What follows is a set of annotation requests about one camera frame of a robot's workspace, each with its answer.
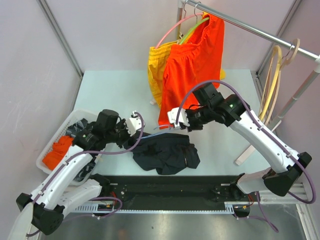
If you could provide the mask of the blue wire hanger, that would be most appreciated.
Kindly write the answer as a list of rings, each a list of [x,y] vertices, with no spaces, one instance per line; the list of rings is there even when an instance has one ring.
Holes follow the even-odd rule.
[[[157,132],[143,136],[142,139],[148,139],[148,138],[156,137],[162,134],[167,134],[173,129],[174,129],[174,126],[172,124],[158,125],[157,127],[154,128],[154,130],[157,130]]]

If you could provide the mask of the dark navy shorts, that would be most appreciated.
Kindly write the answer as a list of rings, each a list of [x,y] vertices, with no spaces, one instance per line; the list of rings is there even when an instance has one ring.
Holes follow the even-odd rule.
[[[151,136],[144,133],[143,137],[131,152],[133,160],[144,171],[156,170],[159,175],[175,175],[186,168],[196,169],[201,162],[198,150],[190,143],[188,135],[163,133]]]

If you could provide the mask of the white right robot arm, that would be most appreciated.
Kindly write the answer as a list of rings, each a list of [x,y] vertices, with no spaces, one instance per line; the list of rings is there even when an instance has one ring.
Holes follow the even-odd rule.
[[[210,122],[230,127],[245,138],[268,162],[269,168],[254,173],[242,173],[230,188],[231,196],[242,201],[249,193],[269,190],[284,197],[290,191],[306,167],[312,161],[307,152],[297,152],[280,140],[257,117],[235,89],[226,84],[233,94],[224,98],[214,87],[215,81],[207,80],[197,84],[188,93],[193,94],[200,106],[184,109],[179,106],[175,121],[189,132],[202,130]]]

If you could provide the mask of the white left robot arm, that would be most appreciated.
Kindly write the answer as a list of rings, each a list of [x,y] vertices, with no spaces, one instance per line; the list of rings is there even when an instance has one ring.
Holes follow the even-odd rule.
[[[122,146],[136,132],[142,137],[144,126],[138,112],[124,119],[113,110],[102,110],[96,121],[77,134],[51,174],[31,193],[21,193],[17,197],[20,214],[11,231],[16,239],[31,237],[31,226],[47,236],[52,234],[70,212],[87,201],[110,199],[118,202],[118,198],[110,195],[110,181],[100,174],[90,176],[72,191],[65,190],[94,158],[107,155],[104,150],[107,144]]]

